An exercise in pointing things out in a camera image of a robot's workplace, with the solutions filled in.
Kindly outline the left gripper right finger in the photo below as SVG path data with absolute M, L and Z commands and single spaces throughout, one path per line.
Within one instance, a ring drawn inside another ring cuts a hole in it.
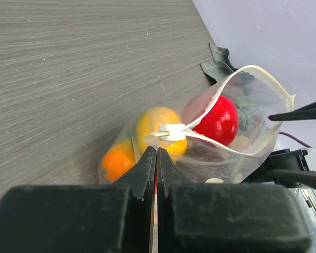
M 194 183 L 167 151 L 156 160 L 159 252 L 307 252 L 294 195 L 270 184 Z

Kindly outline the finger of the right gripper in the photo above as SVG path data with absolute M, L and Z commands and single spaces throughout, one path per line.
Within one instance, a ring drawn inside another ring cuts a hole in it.
M 291 112 L 269 115 L 270 121 L 316 120 L 316 101 Z
M 316 171 L 274 169 L 270 176 L 285 182 L 298 182 L 316 190 Z

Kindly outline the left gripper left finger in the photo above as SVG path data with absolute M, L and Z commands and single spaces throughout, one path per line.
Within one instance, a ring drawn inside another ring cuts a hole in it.
M 151 252 L 156 150 L 113 184 L 17 186 L 0 200 L 0 252 Z

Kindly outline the orange tangerine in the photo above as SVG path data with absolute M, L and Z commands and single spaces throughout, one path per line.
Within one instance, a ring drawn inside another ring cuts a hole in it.
M 101 172 L 113 183 L 135 165 L 135 156 L 130 139 L 112 145 L 102 159 Z

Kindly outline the clear zip top bag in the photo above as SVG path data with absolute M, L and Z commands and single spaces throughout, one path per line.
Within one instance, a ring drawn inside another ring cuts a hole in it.
M 206 90 L 143 110 L 130 119 L 98 169 L 100 183 L 128 172 L 147 147 L 167 151 L 193 182 L 240 183 L 274 150 L 294 96 L 259 66 L 244 66 Z

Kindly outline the red apple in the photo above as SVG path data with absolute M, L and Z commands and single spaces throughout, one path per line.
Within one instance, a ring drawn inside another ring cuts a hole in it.
M 212 97 L 207 95 L 193 97 L 182 112 L 184 124 L 189 124 L 201 116 L 211 101 Z M 231 100 L 220 95 L 214 107 L 192 130 L 228 146 L 237 136 L 238 128 L 239 113 L 236 106 Z

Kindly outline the yellow lemon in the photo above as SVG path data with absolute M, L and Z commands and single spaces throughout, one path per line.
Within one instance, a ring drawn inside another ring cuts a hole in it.
M 147 148 L 143 137 L 159 130 L 160 125 L 182 123 L 181 117 L 167 107 L 154 107 L 144 111 L 134 122 L 132 127 L 132 139 L 136 147 L 136 156 L 139 158 Z M 187 139 L 169 144 L 165 149 L 172 161 L 176 161 L 187 150 Z

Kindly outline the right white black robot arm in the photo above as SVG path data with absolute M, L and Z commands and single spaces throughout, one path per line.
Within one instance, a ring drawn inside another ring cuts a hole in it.
M 268 116 L 271 121 L 316 120 L 316 102 L 292 112 Z M 316 190 L 316 149 L 273 151 L 262 165 L 251 173 L 244 183 L 274 182 L 286 188 L 302 185 Z

